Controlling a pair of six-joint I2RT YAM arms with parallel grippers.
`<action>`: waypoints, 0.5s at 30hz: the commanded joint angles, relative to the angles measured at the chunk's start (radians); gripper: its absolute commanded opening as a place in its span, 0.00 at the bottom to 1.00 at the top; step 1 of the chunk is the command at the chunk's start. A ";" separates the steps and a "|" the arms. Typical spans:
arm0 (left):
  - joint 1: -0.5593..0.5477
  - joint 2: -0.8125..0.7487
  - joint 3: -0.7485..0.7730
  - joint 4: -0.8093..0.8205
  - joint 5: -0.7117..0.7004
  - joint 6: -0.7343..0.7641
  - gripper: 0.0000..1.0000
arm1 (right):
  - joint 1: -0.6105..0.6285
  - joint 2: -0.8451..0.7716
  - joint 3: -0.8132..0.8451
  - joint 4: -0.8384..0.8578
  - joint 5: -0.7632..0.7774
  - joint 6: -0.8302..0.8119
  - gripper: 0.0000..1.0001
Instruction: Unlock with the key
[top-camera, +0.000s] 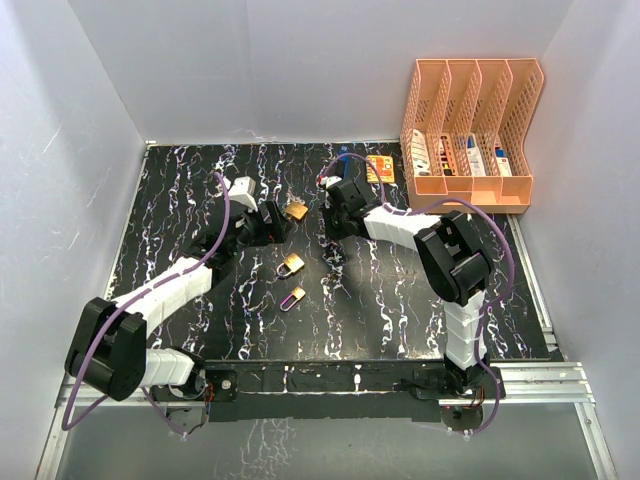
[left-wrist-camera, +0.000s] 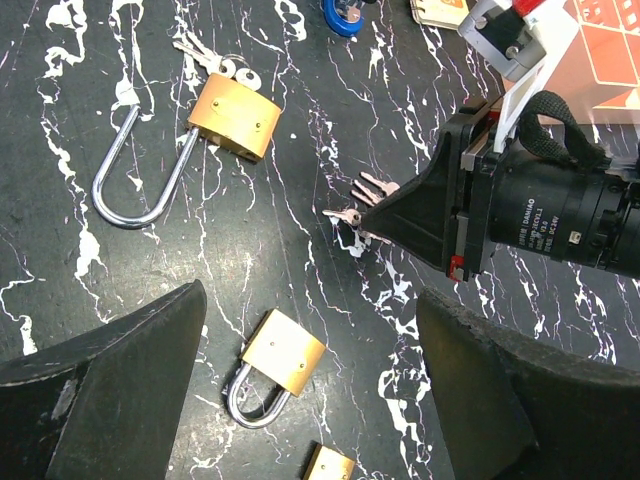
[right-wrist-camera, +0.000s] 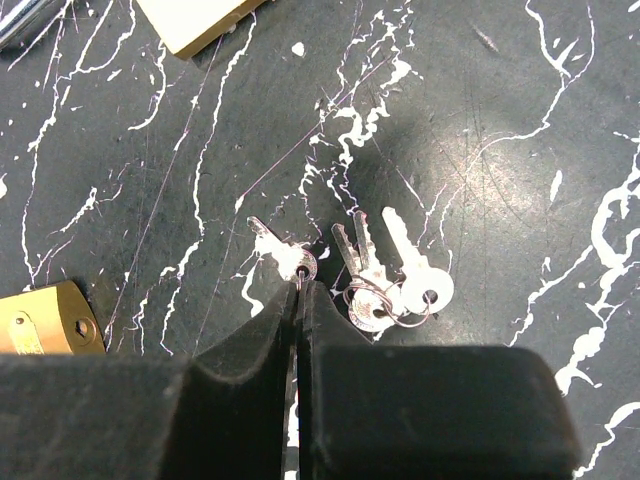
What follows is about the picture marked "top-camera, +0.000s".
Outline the large brass padlock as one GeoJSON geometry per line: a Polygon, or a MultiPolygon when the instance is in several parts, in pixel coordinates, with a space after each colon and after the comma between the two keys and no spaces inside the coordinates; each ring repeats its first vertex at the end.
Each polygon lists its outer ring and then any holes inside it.
{"type": "Polygon", "coordinates": [[[290,201],[284,209],[284,213],[290,219],[296,220],[298,222],[302,221],[305,218],[308,211],[309,208],[304,203],[301,203],[299,201],[290,201]]]}

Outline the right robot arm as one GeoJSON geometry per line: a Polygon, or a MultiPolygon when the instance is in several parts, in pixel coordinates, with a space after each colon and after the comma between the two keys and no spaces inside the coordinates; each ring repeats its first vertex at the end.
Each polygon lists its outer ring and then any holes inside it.
{"type": "Polygon", "coordinates": [[[320,186],[326,192],[321,211],[330,239],[357,236],[417,252],[444,308],[446,348],[436,388],[460,397],[471,395],[481,385],[486,363],[480,320],[494,264],[467,215],[399,211],[366,199],[353,180],[339,176],[322,179],[320,186]]]}

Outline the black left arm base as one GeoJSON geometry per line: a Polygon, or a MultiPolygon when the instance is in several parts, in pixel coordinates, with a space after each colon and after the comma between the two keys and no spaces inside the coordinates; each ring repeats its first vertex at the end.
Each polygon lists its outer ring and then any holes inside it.
{"type": "Polygon", "coordinates": [[[238,374],[228,368],[194,371],[181,386],[153,386],[149,393],[161,402],[232,402],[238,395],[238,374]]]}

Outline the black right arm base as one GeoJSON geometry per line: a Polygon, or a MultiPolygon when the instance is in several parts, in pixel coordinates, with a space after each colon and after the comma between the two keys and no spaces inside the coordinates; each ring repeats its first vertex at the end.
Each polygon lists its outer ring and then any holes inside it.
{"type": "Polygon", "coordinates": [[[447,369],[444,364],[414,368],[393,383],[394,391],[410,393],[418,400],[460,399],[478,404],[481,400],[500,400],[506,397],[501,373],[492,368],[493,375],[472,367],[469,372],[447,369]]]}

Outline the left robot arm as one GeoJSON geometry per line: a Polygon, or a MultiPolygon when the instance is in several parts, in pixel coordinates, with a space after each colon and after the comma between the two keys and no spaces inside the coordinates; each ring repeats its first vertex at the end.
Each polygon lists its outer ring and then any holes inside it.
{"type": "Polygon", "coordinates": [[[116,401],[139,387],[164,385],[197,398],[207,383],[200,360],[180,348],[151,349],[148,338],[177,310],[219,285],[244,249],[281,244],[290,229],[273,200],[257,208],[238,201],[220,206],[165,272],[126,295],[96,297],[84,306],[66,373],[116,401]]]}

